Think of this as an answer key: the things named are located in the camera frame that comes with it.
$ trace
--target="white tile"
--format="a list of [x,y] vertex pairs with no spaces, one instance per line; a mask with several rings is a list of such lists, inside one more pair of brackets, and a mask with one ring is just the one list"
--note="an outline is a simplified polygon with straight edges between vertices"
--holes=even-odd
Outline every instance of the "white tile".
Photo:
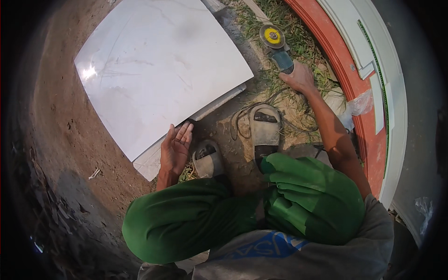
[[123,0],[75,65],[95,111],[131,161],[170,123],[253,77],[200,0]]

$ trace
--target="dirt ground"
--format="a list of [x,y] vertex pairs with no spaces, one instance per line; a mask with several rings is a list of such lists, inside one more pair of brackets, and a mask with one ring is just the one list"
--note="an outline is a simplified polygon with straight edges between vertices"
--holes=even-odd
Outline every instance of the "dirt ground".
[[[30,47],[29,57],[37,60],[24,58],[23,75],[17,80],[17,100],[11,108],[11,126],[24,137],[27,160],[35,160],[34,166],[41,168],[49,187],[66,202],[77,224],[105,252],[123,261],[123,271],[135,275],[140,262],[127,249],[121,225],[129,203],[154,191],[155,184],[133,168],[113,141],[89,102],[73,63],[88,36],[120,0],[112,6],[108,2],[69,0],[49,14]],[[247,91],[195,123],[194,141],[211,138],[219,143],[235,193],[243,195],[264,184],[252,164],[250,140],[232,140],[229,120],[232,113],[254,99],[248,92],[257,88],[254,83],[266,58],[256,45],[244,40],[234,16],[225,12],[218,20],[256,78],[246,83]],[[248,127],[247,120],[242,120],[243,133]],[[304,137],[283,139],[282,149],[294,154],[294,147],[307,141]],[[307,153],[315,151],[310,148]],[[100,173],[89,180],[96,168]]]

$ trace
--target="dirty sandal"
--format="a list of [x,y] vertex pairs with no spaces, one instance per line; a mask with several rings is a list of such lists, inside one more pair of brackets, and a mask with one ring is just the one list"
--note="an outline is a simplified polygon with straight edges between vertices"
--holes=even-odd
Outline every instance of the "dirty sandal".
[[276,153],[280,142],[280,115],[268,104],[261,104],[250,111],[250,131],[255,164],[260,168],[263,157]]
[[224,174],[220,148],[212,140],[204,140],[198,144],[193,153],[193,164],[199,178],[212,178]]

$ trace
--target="plastic bag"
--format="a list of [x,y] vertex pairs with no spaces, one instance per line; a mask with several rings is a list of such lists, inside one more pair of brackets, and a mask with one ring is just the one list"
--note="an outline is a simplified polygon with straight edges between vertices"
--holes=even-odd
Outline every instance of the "plastic bag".
[[420,227],[420,234],[425,235],[426,228],[428,227],[429,220],[432,217],[432,200],[427,197],[421,197],[415,199],[415,208],[417,211],[425,216],[422,226]]
[[366,92],[361,93],[357,98],[347,102],[345,111],[337,117],[341,121],[342,125],[352,130],[355,127],[352,116],[359,116],[370,112],[373,108],[373,94],[372,89],[368,89]]

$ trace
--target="left hand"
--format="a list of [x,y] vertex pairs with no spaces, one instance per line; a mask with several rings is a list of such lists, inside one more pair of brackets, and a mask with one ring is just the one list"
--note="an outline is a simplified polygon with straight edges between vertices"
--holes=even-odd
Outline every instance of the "left hand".
[[193,138],[193,124],[186,121],[181,127],[171,124],[160,146],[160,170],[179,177],[188,159],[188,149]]

